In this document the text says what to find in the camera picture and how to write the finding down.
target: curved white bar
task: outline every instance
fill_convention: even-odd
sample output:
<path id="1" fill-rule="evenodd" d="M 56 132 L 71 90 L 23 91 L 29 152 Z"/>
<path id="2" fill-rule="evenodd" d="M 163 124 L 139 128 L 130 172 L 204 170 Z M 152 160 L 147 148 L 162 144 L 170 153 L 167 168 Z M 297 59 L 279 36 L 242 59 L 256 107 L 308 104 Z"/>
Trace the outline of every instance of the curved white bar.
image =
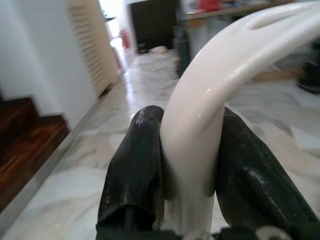
<path id="1" fill-rule="evenodd" d="M 320 3 L 282 5 L 231 24 L 191 62 L 169 100 L 160 129 L 174 178 L 170 184 L 176 189 L 174 199 L 167 202 L 176 233 L 210 230 L 225 101 L 262 68 L 317 36 Z"/>

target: white wall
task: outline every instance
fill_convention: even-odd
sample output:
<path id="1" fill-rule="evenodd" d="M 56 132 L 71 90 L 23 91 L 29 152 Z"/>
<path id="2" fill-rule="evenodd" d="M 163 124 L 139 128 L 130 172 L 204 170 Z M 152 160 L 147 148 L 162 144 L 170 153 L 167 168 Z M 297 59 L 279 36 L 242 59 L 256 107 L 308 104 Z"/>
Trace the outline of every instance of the white wall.
<path id="1" fill-rule="evenodd" d="M 1 22 L 8 23 L 0 28 L 1 36 L 6 35 L 0 49 L 10 45 L 0 55 L 4 98 L 33 95 L 41 114 L 64 113 L 69 126 L 75 127 L 97 96 L 68 19 L 66 0 L 0 4 Z"/>

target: baseboard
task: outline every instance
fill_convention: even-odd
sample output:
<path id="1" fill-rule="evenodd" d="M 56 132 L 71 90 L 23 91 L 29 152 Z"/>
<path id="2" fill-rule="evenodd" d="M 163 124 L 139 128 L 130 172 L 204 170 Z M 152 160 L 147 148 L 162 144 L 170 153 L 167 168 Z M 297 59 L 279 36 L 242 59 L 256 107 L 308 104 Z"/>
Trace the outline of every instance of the baseboard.
<path id="1" fill-rule="evenodd" d="M 62 156 L 73 143 L 79 133 L 84 129 L 93 114 L 97 111 L 99 102 L 97 101 L 90 110 L 84 115 L 81 121 L 73 128 L 69 135 L 62 141 L 58 148 L 36 172 L 31 180 L 23 187 L 18 195 L 9 203 L 9 205 L 0 214 L 0 239 L 10 228 L 10 226 L 19 217 L 42 184 L 48 178 L 52 170 L 61 160 Z"/>

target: stair step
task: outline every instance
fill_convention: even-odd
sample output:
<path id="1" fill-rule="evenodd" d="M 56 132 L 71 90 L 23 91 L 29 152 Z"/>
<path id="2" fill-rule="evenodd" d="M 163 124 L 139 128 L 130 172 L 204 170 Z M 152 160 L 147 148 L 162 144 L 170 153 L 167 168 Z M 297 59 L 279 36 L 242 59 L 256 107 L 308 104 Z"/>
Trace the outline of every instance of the stair step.
<path id="1" fill-rule="evenodd" d="M 0 108 L 1 151 L 14 138 L 28 131 L 38 118 L 35 105 L 30 97 L 3 102 Z"/>
<path id="2" fill-rule="evenodd" d="M 69 134 L 62 116 L 40 117 L 0 156 L 0 212 L 27 184 Z"/>

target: wooden louvered door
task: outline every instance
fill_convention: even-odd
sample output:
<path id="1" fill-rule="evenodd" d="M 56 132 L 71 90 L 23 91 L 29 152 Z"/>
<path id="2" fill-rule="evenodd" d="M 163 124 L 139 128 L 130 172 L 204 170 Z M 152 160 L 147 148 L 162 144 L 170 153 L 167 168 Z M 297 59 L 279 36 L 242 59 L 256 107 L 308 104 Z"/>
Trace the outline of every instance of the wooden louvered door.
<path id="1" fill-rule="evenodd" d="M 97 0 L 70 0 L 70 19 L 97 95 L 118 79 L 118 69 Z"/>

